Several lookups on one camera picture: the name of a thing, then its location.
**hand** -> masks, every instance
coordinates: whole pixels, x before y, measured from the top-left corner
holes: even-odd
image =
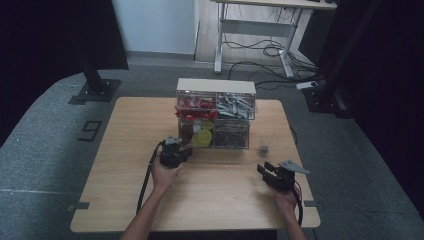
[[[283,216],[294,214],[294,209],[296,208],[297,201],[294,194],[289,192],[279,192],[268,185],[268,187],[274,193],[275,203],[277,204],[277,208]],[[295,186],[297,195],[300,196],[300,190]]]
[[[160,190],[161,192],[167,191],[171,187],[175,178],[177,178],[178,173],[183,169],[184,163],[181,163],[177,168],[166,168],[160,164],[159,156],[156,156],[152,168],[154,189]]]

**metal bracket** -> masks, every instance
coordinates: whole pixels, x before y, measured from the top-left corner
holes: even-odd
[[[280,167],[282,167],[284,169],[287,169],[289,171],[292,171],[292,172],[303,173],[303,174],[306,174],[306,175],[309,175],[310,174],[310,172],[308,170],[305,170],[301,166],[299,166],[296,163],[294,163],[292,160],[287,160],[287,161],[280,162],[278,164],[278,166],[280,166]]]

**standing desk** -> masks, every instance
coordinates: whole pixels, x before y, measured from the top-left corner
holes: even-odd
[[[290,67],[288,53],[293,42],[294,34],[299,23],[303,9],[315,10],[335,10],[337,5],[326,3],[321,0],[319,3],[308,0],[210,0],[221,5],[220,21],[218,27],[218,46],[215,51],[215,73],[221,73],[222,65],[222,35],[224,33],[273,36],[287,38],[283,50],[279,51],[280,59],[284,67],[284,71],[288,78],[293,78],[293,71]],[[269,23],[269,22],[252,22],[245,20],[228,20],[225,18],[225,8],[228,4],[245,4],[256,6],[272,6],[294,8],[294,21],[291,24]]]
[[[81,195],[74,232],[124,231],[135,216],[150,157],[169,134],[178,136],[174,98],[118,99]],[[163,199],[152,231],[278,229],[284,224],[258,163],[301,161],[277,100],[257,100],[249,149],[196,148]],[[268,145],[266,157],[259,145]],[[296,174],[303,200],[313,200],[305,175]],[[144,200],[150,195],[150,180]],[[320,224],[317,209],[304,207],[303,227]]]

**desk leg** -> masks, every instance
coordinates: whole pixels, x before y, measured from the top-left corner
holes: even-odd
[[[297,26],[299,24],[300,16],[302,15],[302,9],[301,8],[297,8],[295,11],[296,12],[294,14],[294,22],[293,22],[292,27],[290,29],[290,33],[289,33],[289,36],[287,38],[287,43],[284,46],[284,49],[279,51],[280,59],[281,59],[281,62],[283,63],[284,71],[286,72],[287,78],[294,78],[293,71],[290,67],[290,59],[288,57],[288,53],[290,51],[290,46],[293,42],[294,34],[296,33],[296,29],[297,29]]]
[[[221,74],[221,65],[222,65],[222,31],[223,31],[223,22],[225,21],[225,3],[221,3],[221,16],[219,18],[219,27],[218,27],[218,46],[215,50],[215,74]]]

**black base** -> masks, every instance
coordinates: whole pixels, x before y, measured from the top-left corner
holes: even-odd
[[[339,118],[352,118],[349,108],[349,94],[337,89],[331,99],[322,97],[322,91],[318,89],[304,89],[306,103],[309,111],[319,113],[332,113]]]
[[[102,79],[103,88],[100,92],[90,90],[86,83],[78,95],[73,96],[68,104],[84,105],[87,101],[92,102],[110,102],[116,89],[118,89],[120,80]]]

